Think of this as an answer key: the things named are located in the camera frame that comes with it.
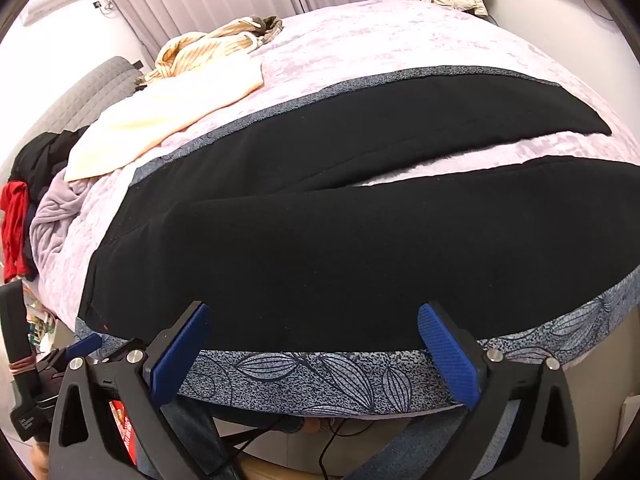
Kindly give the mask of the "lilac plush bed blanket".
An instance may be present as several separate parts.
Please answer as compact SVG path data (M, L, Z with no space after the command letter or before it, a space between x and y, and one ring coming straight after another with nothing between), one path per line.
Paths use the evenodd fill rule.
M249 55L262 63L262 88L215 110L124 168L98 178L73 220L60 254L40 280L46 305L66 323L81 321L90 259L143 166L207 133L267 107L365 76L409 68L485 66L559 84L608 118L624 152L639 144L605 100L527 40L459 11L413 0L371 0L288 18L269 44Z

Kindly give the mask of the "black pants with patterned trim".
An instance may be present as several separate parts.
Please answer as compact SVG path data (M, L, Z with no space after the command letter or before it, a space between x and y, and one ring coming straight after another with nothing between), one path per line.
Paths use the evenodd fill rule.
M437 301L513 361L573 361L639 301L639 162L559 84L501 68L365 76L260 110L134 175L80 300L152 340L213 311L182 393L292 415L450 399Z

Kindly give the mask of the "lilac crumpled garment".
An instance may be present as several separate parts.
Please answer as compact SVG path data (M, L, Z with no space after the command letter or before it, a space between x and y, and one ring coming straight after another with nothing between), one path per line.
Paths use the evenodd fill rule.
M62 169L52 179L29 227L32 256L41 281L60 254L70 225L80 214L89 191L98 182L98 178L67 182L65 173Z

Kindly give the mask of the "grey quilted headboard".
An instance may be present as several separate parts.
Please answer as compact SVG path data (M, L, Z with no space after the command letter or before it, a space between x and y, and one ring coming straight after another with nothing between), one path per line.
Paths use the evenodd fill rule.
M18 138L12 148L1 154L1 182L9 180L14 158L38 134L74 131L88 126L111 105L132 96L142 68L141 61L130 63L122 56L114 56L78 80Z

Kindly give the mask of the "peach cream towel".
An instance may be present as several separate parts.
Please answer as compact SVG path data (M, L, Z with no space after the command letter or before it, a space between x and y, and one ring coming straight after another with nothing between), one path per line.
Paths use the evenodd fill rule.
M101 177L264 84L262 63L236 54L149 84L101 113L70 151L64 179Z

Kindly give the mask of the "yellow striped garment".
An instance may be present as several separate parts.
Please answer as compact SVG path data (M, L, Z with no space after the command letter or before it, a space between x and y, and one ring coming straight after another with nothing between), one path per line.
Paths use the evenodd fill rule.
M211 32L186 32L169 39L154 62L154 68L136 79L144 88L151 82L181 75L230 55L250 54L276 38L283 29L277 16L250 15L236 18Z

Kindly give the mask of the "black clothes pile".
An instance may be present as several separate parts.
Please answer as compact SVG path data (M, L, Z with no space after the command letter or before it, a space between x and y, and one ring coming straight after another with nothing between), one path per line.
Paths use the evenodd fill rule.
M15 156L9 180L24 182L29 201L38 205L53 178L66 167L70 151L87 129L85 126L74 131L38 134Z

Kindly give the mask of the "red garment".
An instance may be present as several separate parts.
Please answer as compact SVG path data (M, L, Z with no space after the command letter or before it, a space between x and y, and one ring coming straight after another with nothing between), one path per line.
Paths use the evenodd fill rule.
M24 256L24 233L29 205L27 184L10 181L1 191L1 211L4 213L1 225L3 254L3 281L9 283L29 272Z

